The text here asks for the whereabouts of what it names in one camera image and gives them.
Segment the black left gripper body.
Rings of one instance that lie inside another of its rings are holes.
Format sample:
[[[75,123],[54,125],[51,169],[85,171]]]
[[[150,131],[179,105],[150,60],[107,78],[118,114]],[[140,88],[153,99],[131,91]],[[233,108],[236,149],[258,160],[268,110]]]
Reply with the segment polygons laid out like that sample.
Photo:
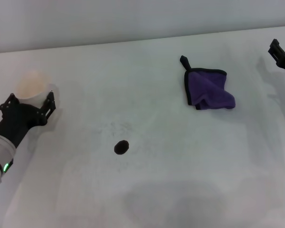
[[[31,128],[44,126],[48,122],[47,105],[37,108],[29,104],[1,104],[0,111],[0,136],[8,139],[16,148]]]

